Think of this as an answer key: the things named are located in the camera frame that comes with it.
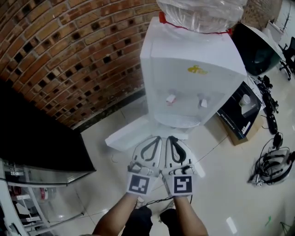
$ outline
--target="plastic bag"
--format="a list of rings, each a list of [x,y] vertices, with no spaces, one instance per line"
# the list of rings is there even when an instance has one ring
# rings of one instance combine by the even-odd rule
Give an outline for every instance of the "plastic bag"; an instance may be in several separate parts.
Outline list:
[[[243,15],[247,0],[157,0],[167,21],[198,33],[223,32]]]

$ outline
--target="office chair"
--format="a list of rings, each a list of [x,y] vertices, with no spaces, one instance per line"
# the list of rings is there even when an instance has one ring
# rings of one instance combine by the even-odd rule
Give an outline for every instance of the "office chair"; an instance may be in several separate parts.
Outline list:
[[[282,67],[280,68],[280,71],[282,69],[285,69],[288,76],[289,76],[288,80],[290,81],[291,80],[291,73],[295,73],[295,61],[292,60],[292,57],[295,57],[295,38],[294,37],[291,38],[290,46],[286,50],[287,46],[288,46],[287,44],[285,45],[284,48],[282,48],[280,46],[280,48],[283,51],[283,54],[286,58],[286,61],[283,61],[283,60],[281,61]]]

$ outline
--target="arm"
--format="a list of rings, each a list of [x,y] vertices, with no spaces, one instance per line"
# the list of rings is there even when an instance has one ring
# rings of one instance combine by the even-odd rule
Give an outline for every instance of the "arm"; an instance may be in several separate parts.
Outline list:
[[[117,236],[124,228],[138,196],[126,193],[97,223],[93,234],[100,236]]]
[[[207,236],[207,230],[197,217],[187,197],[174,197],[177,217],[184,236]]]

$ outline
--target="wall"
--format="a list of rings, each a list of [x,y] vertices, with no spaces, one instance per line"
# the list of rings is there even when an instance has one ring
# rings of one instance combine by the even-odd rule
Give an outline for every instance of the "wall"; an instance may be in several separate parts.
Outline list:
[[[155,0],[1,0],[0,77],[74,126],[142,87]]]
[[[282,2],[282,8],[280,11],[280,14],[278,16],[276,25],[283,29],[283,25],[286,22],[286,18],[288,15],[288,12],[290,10],[290,20],[287,24],[287,28],[284,31],[284,35],[282,36],[282,39],[280,41],[280,45],[284,47],[285,44],[289,45],[291,42],[291,38],[295,37],[295,3],[290,0],[283,0]]]
[[[277,19],[282,0],[248,0],[241,22],[262,30],[268,20]]]

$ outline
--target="black box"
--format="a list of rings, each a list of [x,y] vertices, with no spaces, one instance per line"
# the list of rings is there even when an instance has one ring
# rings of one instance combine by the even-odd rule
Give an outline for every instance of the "black box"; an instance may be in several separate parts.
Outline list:
[[[239,102],[244,94],[250,97],[248,105],[240,106]],[[218,110],[217,114],[235,133],[237,138],[246,138],[261,108],[261,102],[251,88],[243,82],[227,102]]]

